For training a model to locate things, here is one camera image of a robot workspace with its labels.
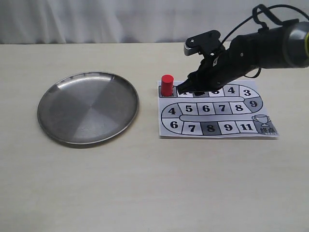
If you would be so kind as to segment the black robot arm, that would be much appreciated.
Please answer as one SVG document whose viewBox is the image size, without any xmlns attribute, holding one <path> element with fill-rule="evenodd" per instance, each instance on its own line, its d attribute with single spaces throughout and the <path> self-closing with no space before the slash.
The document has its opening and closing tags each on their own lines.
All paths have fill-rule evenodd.
<svg viewBox="0 0 309 232">
<path fill-rule="evenodd" d="M 198 69 L 176 89 L 180 94 L 214 92 L 257 69 L 306 68 L 309 65 L 309 24 L 292 22 L 274 29 L 239 35 L 228 49 L 220 32 L 211 30 L 188 38 L 186 56 L 198 53 L 203 59 Z"/>
</svg>

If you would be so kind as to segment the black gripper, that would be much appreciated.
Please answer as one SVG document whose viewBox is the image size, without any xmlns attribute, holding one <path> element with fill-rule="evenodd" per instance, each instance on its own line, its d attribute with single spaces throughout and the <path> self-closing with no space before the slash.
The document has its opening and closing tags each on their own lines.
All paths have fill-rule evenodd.
<svg viewBox="0 0 309 232">
<path fill-rule="evenodd" d="M 216 65 L 200 65 L 188 79 L 177 85 L 179 95 L 203 95 L 204 91 L 217 91 L 224 85 L 256 69 L 253 59 L 244 51 L 228 49 L 216 60 Z"/>
</svg>

